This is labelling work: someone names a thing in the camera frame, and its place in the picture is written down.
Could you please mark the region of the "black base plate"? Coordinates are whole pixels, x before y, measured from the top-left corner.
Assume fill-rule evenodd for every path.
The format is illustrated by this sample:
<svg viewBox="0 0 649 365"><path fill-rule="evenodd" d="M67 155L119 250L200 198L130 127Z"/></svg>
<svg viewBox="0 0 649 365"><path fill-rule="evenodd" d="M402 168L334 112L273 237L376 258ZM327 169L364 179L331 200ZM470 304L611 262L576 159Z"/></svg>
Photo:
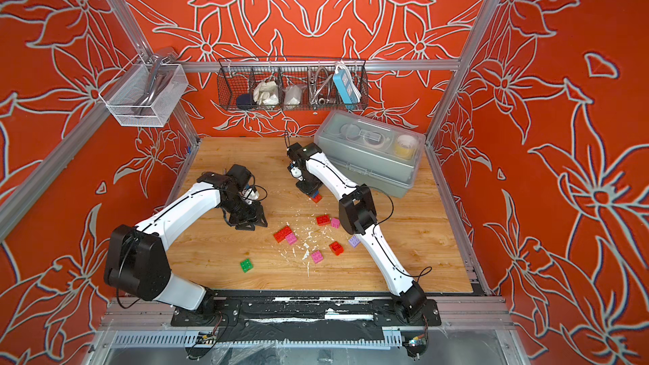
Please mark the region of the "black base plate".
<svg viewBox="0 0 649 365"><path fill-rule="evenodd" d="M386 327L436 327L441 325L440 311L433 299L424 299L424 306L412 317L392 297L363 296L343 293L317 296L306 294L226 293L214 298L215 313L205 316L187 309L174 309L174 327L207 327L219 319L230 326L246 321L258 323L298 323L321 320L365 322Z"/></svg>

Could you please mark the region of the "clear plastic storage box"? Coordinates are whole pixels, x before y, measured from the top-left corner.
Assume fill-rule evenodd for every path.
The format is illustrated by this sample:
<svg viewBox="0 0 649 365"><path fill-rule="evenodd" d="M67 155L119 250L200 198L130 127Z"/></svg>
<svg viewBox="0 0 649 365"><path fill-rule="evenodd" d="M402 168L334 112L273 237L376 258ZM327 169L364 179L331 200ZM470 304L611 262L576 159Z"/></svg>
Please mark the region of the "clear plastic storage box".
<svg viewBox="0 0 649 365"><path fill-rule="evenodd" d="M394 154L399 135L412 135L419 141L411 160ZM425 137L381 121L334 111L320 125L314 143L355 183L367 184L392 197L402 198L415 184Z"/></svg>

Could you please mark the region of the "long red lego brick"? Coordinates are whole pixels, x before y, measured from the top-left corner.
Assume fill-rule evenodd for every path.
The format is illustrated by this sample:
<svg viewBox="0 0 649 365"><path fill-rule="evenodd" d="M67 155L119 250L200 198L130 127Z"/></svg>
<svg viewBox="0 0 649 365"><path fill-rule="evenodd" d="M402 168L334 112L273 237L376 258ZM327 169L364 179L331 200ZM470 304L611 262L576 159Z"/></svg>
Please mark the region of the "long red lego brick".
<svg viewBox="0 0 649 365"><path fill-rule="evenodd" d="M292 234L292 229L290 226L284 226L281 230L273 234L273 238L277 243L284 241L290 234Z"/></svg>

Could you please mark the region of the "green lego brick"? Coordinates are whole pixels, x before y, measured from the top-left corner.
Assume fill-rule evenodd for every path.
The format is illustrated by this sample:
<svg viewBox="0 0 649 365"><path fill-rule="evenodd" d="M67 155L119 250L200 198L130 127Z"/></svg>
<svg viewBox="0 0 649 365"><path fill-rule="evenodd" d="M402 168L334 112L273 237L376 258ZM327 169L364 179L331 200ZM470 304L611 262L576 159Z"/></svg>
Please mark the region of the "green lego brick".
<svg viewBox="0 0 649 365"><path fill-rule="evenodd" d="M254 268L254 265L252 264L250 259L246 259L240 263L241 269L244 273L249 272Z"/></svg>

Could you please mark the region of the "pink lego brick lower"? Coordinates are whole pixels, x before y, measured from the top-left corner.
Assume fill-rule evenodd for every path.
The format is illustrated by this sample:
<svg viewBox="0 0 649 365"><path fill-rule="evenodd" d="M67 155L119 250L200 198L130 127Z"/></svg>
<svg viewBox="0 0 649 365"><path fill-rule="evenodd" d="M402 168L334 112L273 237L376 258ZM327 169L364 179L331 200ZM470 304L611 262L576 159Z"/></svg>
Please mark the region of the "pink lego brick lower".
<svg viewBox="0 0 649 365"><path fill-rule="evenodd" d="M311 258L312 258L312 260L314 261L315 264L318 264L318 263L322 262L323 259L324 259L321 251L319 251L319 250L314 251L313 253L311 253L310 256L311 256Z"/></svg>

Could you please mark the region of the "lilac lego brick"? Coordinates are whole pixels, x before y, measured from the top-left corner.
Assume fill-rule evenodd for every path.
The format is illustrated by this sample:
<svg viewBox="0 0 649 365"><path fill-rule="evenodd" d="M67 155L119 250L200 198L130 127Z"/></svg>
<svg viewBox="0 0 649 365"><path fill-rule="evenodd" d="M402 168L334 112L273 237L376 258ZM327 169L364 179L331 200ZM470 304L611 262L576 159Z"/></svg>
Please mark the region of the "lilac lego brick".
<svg viewBox="0 0 649 365"><path fill-rule="evenodd" d="M351 238L348 239L348 243L353 247L356 248L358 245L360 245L361 241L360 239L354 235Z"/></svg>

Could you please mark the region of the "aluminium frame rail right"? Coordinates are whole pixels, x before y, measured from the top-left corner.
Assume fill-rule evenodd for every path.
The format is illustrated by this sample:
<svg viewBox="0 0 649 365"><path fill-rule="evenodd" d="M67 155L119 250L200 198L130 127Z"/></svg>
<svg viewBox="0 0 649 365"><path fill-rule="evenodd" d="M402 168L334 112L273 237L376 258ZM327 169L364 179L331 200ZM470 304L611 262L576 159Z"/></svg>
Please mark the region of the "aluminium frame rail right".
<svg viewBox="0 0 649 365"><path fill-rule="evenodd" d="M470 283L473 288L477 287L485 296L493 296L494 293L488 286L483 270L478 262L477 255L473 249L473 245L470 243L464 222L461 219L460 210L456 205L448 182L444 178L439 160L431 146L427 145L425 150L434 176L434 181L439 191L439 196L441 197L444 206L444 211L449 219L451 231L456 240L456 245L458 246Z"/></svg>

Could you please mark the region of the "clear plastic wall bin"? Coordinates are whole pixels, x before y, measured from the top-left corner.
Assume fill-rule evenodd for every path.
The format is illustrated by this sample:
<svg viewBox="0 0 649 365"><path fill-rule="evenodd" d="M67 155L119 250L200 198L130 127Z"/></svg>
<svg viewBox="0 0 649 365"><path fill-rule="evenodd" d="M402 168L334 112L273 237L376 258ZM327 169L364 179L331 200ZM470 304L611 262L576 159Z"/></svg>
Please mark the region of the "clear plastic wall bin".
<svg viewBox="0 0 649 365"><path fill-rule="evenodd" d="M166 47L132 66L100 99L123 127L164 127L189 81L178 54Z"/></svg>

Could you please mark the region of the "white crumpled cloth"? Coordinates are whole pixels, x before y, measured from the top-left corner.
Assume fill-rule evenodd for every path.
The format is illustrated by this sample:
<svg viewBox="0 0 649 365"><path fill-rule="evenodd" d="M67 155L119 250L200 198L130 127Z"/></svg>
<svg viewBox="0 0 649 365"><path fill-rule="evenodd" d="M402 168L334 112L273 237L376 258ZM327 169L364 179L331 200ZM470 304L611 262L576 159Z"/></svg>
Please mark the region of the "white crumpled cloth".
<svg viewBox="0 0 649 365"><path fill-rule="evenodd" d="M280 103L279 87L275 81L262 81L253 90L253 100L260 106L277 106Z"/></svg>

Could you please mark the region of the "pink lego brick left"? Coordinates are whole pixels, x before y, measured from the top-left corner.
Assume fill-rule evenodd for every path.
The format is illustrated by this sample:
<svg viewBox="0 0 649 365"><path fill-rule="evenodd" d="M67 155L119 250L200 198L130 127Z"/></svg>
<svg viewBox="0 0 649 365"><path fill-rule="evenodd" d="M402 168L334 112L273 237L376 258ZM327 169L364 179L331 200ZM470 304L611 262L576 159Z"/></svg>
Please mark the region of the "pink lego brick left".
<svg viewBox="0 0 649 365"><path fill-rule="evenodd" d="M286 240L289 245L293 245L294 243L297 242L297 236L294 233L289 233L286 236Z"/></svg>

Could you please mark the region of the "blue white box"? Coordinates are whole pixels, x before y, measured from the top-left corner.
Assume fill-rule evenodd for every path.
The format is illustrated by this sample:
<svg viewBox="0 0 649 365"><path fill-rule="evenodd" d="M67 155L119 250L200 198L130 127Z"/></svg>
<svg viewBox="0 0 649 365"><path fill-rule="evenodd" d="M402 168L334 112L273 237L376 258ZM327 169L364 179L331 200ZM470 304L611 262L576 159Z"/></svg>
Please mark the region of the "blue white box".
<svg viewBox="0 0 649 365"><path fill-rule="evenodd" d="M353 76L343 62L335 65L332 80L347 110L354 110L361 101L361 92L353 81Z"/></svg>

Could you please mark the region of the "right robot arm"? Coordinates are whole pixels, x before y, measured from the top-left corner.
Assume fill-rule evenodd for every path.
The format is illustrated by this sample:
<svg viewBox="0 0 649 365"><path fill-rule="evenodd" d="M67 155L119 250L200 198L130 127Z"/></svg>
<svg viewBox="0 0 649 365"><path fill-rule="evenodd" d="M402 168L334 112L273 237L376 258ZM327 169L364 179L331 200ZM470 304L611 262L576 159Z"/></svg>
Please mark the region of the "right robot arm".
<svg viewBox="0 0 649 365"><path fill-rule="evenodd" d="M338 201L338 219L344 230L358 238L385 279L397 316L412 323L422 315L427 302L419 277L411 275L398 260L380 228L372 189L356 184L328 159L316 144L299 143L287 147L291 163L287 170L297 180L296 187L309 197L326 187Z"/></svg>

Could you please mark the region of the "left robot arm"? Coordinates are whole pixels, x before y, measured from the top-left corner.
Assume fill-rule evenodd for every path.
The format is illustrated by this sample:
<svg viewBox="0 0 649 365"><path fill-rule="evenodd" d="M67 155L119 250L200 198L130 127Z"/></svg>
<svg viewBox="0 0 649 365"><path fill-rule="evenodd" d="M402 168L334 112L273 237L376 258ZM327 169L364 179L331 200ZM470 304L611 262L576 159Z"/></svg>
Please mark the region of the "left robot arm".
<svg viewBox="0 0 649 365"><path fill-rule="evenodd" d="M240 231L267 227L255 176L233 165L226 173L204 172L167 207L134 226L111 234L105 283L146 302L162 302L204 317L216 312L215 294L174 275L167 251L204 214L220 210L227 226Z"/></svg>

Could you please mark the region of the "metal tongs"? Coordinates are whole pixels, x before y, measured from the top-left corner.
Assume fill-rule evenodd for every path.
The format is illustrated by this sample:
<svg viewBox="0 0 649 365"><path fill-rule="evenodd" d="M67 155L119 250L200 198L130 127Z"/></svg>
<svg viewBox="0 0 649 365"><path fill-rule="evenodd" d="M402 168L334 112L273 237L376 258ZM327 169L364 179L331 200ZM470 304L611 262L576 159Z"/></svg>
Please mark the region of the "metal tongs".
<svg viewBox="0 0 649 365"><path fill-rule="evenodd" d="M147 114L147 107L160 95L174 75L171 63L177 60L177 53L167 47L155 53L151 58L151 69L145 84L143 96L138 100L135 108L136 116Z"/></svg>

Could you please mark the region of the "yellow tape roll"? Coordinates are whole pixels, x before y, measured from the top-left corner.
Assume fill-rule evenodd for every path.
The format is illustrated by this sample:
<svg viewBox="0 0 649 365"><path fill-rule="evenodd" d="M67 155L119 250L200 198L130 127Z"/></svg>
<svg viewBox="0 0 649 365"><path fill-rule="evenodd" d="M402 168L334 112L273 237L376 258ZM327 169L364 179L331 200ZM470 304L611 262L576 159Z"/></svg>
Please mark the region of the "yellow tape roll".
<svg viewBox="0 0 649 365"><path fill-rule="evenodd" d="M395 140L394 154L403 160L411 160L418 149L419 141L412 135L399 135Z"/></svg>

